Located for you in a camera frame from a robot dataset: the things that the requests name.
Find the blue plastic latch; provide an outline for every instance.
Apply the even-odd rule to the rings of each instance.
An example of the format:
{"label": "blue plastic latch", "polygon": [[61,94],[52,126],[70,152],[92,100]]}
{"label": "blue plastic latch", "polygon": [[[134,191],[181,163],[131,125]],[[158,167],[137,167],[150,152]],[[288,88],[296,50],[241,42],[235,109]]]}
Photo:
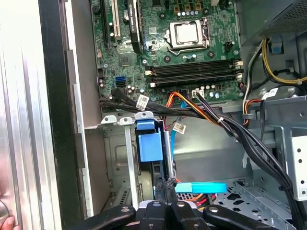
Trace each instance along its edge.
{"label": "blue plastic latch", "polygon": [[282,53],[282,48],[280,46],[272,47],[272,53],[280,54],[280,53]]}
{"label": "blue plastic latch", "polygon": [[141,162],[162,161],[162,140],[160,128],[158,133],[139,135]]}
{"label": "blue plastic latch", "polygon": [[175,187],[176,193],[225,193],[227,186],[225,183],[216,182],[192,182],[178,183]]}
{"label": "blue plastic latch", "polygon": [[137,130],[150,130],[154,129],[154,120],[140,120],[136,124]]}

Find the blue sata port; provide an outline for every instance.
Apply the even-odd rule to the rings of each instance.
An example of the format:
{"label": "blue sata port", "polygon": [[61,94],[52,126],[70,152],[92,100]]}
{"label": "blue sata port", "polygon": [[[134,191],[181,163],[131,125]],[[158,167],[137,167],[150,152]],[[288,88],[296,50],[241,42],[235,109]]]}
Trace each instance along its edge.
{"label": "blue sata port", "polygon": [[119,81],[126,81],[126,76],[116,76],[115,82],[119,82]]}
{"label": "blue sata port", "polygon": [[115,77],[116,86],[123,87],[126,85],[126,76],[116,76]]}

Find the motherboard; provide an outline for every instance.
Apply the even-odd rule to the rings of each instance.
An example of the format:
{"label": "motherboard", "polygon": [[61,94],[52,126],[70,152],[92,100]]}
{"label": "motherboard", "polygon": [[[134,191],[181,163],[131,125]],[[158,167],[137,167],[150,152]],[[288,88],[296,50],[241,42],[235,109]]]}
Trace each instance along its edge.
{"label": "motherboard", "polygon": [[235,5],[229,0],[92,0],[98,87],[165,104],[242,97]]}

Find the finger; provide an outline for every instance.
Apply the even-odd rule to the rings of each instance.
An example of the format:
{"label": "finger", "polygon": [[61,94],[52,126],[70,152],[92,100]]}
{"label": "finger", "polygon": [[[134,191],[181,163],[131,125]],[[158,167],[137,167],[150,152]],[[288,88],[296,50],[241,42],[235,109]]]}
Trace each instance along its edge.
{"label": "finger", "polygon": [[14,225],[14,221],[15,221],[14,217],[7,218],[4,221],[1,230],[12,230],[13,229],[13,225]]}

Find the silver side panel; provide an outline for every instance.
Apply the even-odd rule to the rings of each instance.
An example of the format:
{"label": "silver side panel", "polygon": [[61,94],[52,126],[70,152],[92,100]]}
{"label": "silver side panel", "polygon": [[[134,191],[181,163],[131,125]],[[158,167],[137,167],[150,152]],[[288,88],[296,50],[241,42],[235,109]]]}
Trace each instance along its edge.
{"label": "silver side panel", "polygon": [[100,212],[110,193],[103,134],[100,130],[91,132],[88,129],[101,122],[90,12],[89,1],[67,0],[65,2],[68,49],[73,53],[71,76],[75,77],[73,89],[76,132],[81,135],[79,144],[82,146],[82,157],[80,157],[82,159],[79,164],[82,165],[87,217]]}
{"label": "silver side panel", "polygon": [[38,2],[0,5],[0,199],[22,229],[59,230]]}

